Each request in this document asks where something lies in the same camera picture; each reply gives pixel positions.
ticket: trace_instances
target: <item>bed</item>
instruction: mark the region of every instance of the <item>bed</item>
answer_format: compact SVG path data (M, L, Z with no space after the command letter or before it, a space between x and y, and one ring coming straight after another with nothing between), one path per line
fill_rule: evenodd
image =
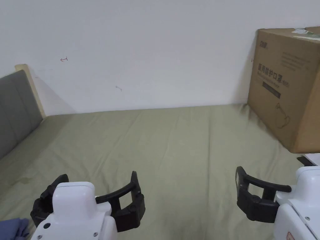
M134 170L146 212L139 228L118 239L272 239L272 224L249 221L237 207L235 169L294 184L302 164L248 105L45 117L22 71L40 120L0 160L0 220L31 220L34 200L63 173L103 195L126 185ZM129 202L121 199L122 206ZM35 230L32 221L29 228Z

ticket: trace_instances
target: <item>gray headboard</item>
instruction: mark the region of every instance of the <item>gray headboard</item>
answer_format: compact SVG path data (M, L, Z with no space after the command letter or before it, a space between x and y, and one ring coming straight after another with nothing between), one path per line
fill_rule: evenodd
M24 70L0 79L0 159L35 130L42 119Z

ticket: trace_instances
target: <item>white paper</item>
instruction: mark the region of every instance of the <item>white paper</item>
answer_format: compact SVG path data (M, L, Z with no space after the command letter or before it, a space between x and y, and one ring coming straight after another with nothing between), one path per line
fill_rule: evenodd
M296 28L292 33L298 33L298 34L307 34L307 30L304 28Z

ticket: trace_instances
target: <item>white wall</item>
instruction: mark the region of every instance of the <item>white wall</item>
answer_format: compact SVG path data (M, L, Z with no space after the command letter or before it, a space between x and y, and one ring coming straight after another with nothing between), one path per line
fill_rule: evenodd
M320 25L319 9L319 0L2 0L0 75L27 63L47 115L246 102L256 29Z

